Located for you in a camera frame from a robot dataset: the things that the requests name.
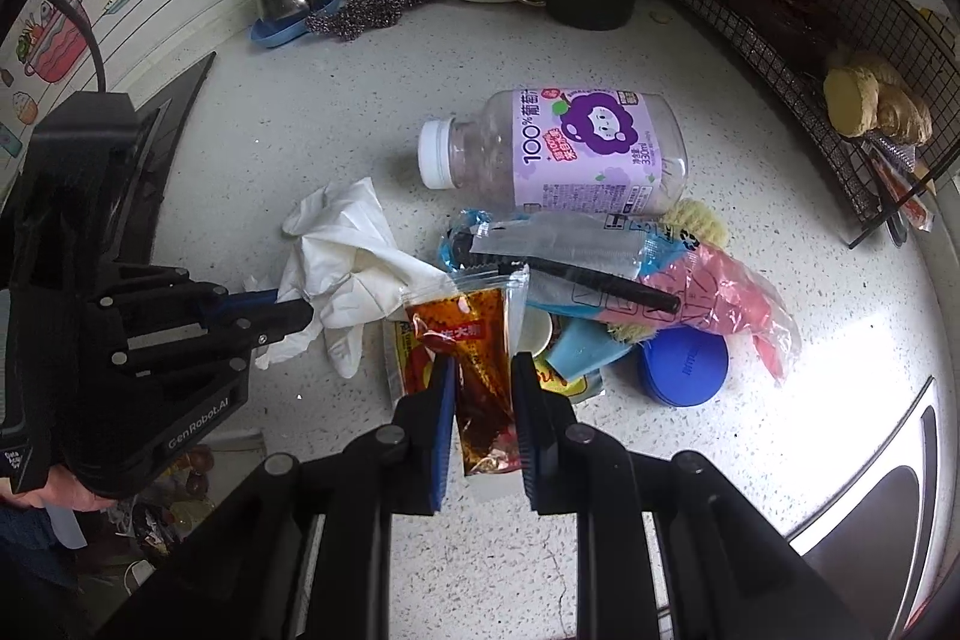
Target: white speckled countertop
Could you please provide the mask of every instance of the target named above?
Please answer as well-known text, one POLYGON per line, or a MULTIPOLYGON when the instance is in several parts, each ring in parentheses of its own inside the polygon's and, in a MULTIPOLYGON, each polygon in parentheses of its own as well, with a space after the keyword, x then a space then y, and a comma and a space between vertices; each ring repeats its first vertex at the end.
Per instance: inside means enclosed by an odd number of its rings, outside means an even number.
MULTIPOLYGON (((940 310, 917 244, 898 250, 881 231, 848 251, 848 208, 806 138, 712 39, 673 10, 668 25, 654 23, 652 8, 669 10, 640 0, 630 25, 606 33, 518 5, 442 1, 351 44, 307 36, 261 52, 233 37, 217 47, 179 144, 155 261, 240 290, 246 273, 282 268, 280 223, 296 201, 366 175, 400 247, 432 259, 469 195, 419 184, 421 116, 476 110, 521 85, 659 92, 685 137, 688 195, 726 220, 731 255, 779 289, 805 352, 777 387, 749 340, 732 339, 726 386, 691 410, 648 401, 624 360, 578 415, 632 450, 705 453, 787 533, 867 461, 928 375, 952 378, 940 310)), ((315 344, 253 370, 250 400, 226 426, 261 428, 268 449, 307 459, 390 414, 380 329, 368 327, 352 380, 333 374, 315 344)), ((573 520, 536 517, 521 495, 477 504, 456 456, 451 464, 443 513, 395 520, 391 637, 572 634, 573 520)))

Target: bottle label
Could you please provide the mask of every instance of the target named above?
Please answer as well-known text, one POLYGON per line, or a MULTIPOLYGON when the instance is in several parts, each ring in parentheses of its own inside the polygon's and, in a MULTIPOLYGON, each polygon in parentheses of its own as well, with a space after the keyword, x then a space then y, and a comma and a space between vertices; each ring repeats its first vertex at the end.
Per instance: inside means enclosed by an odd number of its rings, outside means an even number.
POLYGON ((517 207, 642 213, 661 184, 653 121, 633 91, 514 91, 517 207))

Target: blue lid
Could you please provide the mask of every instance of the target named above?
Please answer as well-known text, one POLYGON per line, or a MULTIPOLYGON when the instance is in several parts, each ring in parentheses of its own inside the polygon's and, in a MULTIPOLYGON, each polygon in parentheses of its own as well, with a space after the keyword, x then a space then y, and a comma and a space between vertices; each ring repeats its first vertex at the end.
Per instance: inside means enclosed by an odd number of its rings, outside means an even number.
POLYGON ((704 404, 721 389, 728 360, 727 342, 720 335, 677 326, 640 343, 637 374, 657 401, 689 408, 704 404))

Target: sink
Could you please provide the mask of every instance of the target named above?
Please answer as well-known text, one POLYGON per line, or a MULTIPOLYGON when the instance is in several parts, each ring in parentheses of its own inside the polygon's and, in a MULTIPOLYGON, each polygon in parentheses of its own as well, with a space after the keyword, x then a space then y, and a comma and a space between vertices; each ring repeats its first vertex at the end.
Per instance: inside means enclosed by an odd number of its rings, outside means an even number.
POLYGON ((901 636, 939 567, 942 552, 930 551, 941 466, 936 410, 930 378, 875 456, 790 535, 877 640, 901 636))

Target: black wire basket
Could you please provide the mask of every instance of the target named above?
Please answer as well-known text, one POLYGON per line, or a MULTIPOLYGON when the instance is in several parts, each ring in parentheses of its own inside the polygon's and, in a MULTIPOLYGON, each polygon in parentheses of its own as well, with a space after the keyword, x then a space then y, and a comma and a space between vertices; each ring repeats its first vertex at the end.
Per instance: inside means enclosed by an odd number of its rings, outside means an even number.
MULTIPOLYGON (((824 156, 864 233, 895 211, 883 209, 874 178, 859 146, 839 136, 827 117, 822 84, 788 63, 757 27, 737 14, 728 0, 678 0, 713 28, 774 91, 824 156)), ((837 38, 854 49, 886 58, 926 101, 933 136, 918 148, 929 177, 947 172, 960 155, 960 70, 953 60, 953 37, 933 13, 920 13, 901 0, 816 0, 839 26, 837 38)), ((919 191, 917 186, 912 193, 919 191)))

